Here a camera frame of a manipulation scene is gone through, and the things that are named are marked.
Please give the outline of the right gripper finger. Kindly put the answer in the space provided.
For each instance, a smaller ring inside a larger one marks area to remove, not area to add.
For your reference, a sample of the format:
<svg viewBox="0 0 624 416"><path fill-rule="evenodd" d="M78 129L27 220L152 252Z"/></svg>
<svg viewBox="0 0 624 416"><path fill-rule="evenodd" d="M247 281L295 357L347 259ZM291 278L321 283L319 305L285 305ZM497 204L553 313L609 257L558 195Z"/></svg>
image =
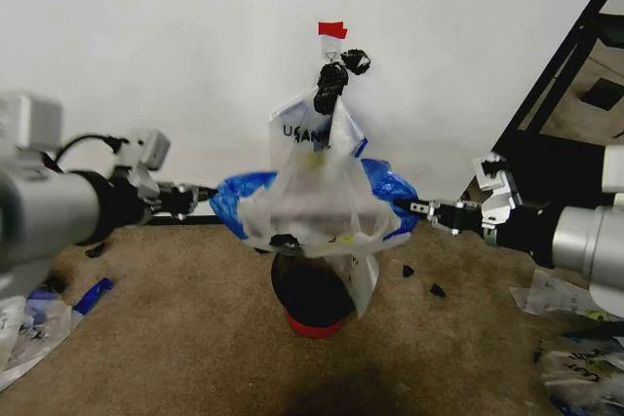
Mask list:
<svg viewBox="0 0 624 416"><path fill-rule="evenodd" d="M425 219L434 228L451 236L458 236L461 233L460 218L456 213L427 214Z"/></svg>
<svg viewBox="0 0 624 416"><path fill-rule="evenodd" d="M437 200L394 199L392 205L402 211L421 217L457 216L462 212L462 207L457 204L448 204Z"/></svg>

